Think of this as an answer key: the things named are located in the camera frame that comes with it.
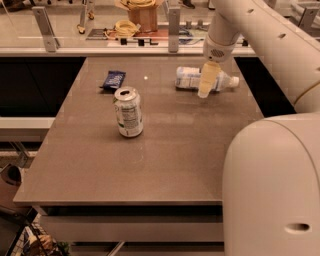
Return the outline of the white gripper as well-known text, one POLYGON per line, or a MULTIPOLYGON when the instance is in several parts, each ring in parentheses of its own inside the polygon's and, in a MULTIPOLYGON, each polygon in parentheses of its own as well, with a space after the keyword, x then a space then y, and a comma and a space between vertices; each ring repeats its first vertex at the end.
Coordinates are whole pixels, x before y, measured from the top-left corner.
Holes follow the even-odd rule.
POLYGON ((221 71, 218 63, 226 61, 231 56, 239 36, 240 34, 238 32, 231 34, 208 34, 206 36, 203 45, 203 54, 209 61, 207 61, 201 69, 200 83, 198 86, 198 96, 200 98, 208 97, 221 71))

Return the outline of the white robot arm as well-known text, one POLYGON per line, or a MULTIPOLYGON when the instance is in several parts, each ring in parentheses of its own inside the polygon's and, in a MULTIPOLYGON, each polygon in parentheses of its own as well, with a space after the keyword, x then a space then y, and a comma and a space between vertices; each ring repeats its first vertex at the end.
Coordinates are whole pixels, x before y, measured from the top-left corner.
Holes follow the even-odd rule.
POLYGON ((228 148, 225 256, 320 256, 319 43, 265 0, 211 1, 204 56, 223 62, 244 37, 294 108, 248 125, 228 148))

